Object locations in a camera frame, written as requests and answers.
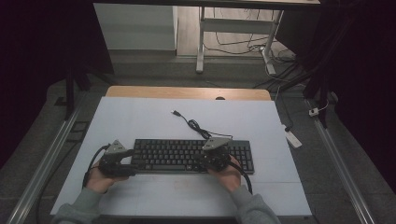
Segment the black backdrop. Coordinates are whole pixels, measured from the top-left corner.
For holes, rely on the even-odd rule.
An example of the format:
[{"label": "black backdrop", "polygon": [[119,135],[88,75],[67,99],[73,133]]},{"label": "black backdrop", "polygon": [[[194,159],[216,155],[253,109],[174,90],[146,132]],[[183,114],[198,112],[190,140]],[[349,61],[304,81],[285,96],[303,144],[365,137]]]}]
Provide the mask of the black backdrop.
[{"label": "black backdrop", "polygon": [[73,67],[113,73],[93,4],[84,0],[0,2],[0,164],[46,102],[48,87]]},{"label": "black backdrop", "polygon": [[396,192],[396,14],[366,1],[332,58],[335,111]]}]

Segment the keyboard cable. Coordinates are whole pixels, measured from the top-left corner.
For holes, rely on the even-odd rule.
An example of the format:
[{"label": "keyboard cable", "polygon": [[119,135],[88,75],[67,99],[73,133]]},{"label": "keyboard cable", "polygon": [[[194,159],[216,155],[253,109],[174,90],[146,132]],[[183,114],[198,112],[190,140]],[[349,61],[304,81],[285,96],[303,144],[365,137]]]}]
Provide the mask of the keyboard cable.
[{"label": "keyboard cable", "polygon": [[[172,110],[171,113],[176,115],[176,116],[178,116],[178,117],[182,117],[184,120],[186,120],[186,118],[184,118],[184,116],[182,116],[176,110]],[[215,135],[219,135],[219,136],[228,136],[228,137],[231,137],[233,139],[233,136],[229,135],[229,134],[212,133],[212,132],[209,132],[209,131],[207,131],[205,129],[201,129],[201,127],[199,126],[198,122],[195,121],[194,119],[186,120],[186,123],[189,125],[190,128],[192,128],[193,130],[198,132],[204,139],[209,139],[212,136],[211,134],[215,134]]]}]

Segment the white cable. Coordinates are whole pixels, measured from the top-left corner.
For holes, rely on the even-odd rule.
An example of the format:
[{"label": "white cable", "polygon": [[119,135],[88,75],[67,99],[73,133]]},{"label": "white cable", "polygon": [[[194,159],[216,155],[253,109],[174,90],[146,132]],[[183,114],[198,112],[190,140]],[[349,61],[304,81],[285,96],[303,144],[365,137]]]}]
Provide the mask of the white cable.
[{"label": "white cable", "polygon": [[320,111],[320,110],[322,110],[322,109],[326,109],[326,107],[329,105],[329,100],[327,100],[327,104],[323,107],[323,108],[321,108],[321,109],[319,109],[318,111]]}]

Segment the hand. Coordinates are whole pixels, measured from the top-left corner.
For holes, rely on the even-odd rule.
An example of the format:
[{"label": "hand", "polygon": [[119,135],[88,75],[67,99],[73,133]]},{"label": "hand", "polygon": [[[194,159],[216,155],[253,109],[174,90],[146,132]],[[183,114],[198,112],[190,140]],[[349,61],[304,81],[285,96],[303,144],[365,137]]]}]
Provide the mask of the hand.
[{"label": "hand", "polygon": [[129,178],[129,176],[108,177],[103,175],[102,172],[99,171],[98,165],[99,161],[93,165],[90,171],[90,177],[86,186],[87,189],[91,189],[98,193],[105,193],[114,183]]},{"label": "hand", "polygon": [[[231,162],[235,163],[237,166],[241,166],[233,156],[231,156]],[[207,169],[207,171],[211,175],[215,176],[220,184],[224,186],[229,192],[233,192],[241,186],[241,174],[231,165],[227,166],[225,170],[220,172],[216,172],[211,169]]]}]

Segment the power strip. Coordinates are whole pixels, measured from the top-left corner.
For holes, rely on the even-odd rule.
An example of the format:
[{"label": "power strip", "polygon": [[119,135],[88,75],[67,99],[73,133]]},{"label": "power strip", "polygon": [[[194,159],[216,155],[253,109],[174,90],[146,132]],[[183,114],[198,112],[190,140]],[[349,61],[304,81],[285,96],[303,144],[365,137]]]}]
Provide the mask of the power strip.
[{"label": "power strip", "polygon": [[286,131],[286,126],[282,124],[282,127],[285,130],[285,136],[286,139],[288,139],[288,142],[291,144],[293,148],[298,148],[302,146],[303,144],[294,136],[294,134],[291,131]]}]

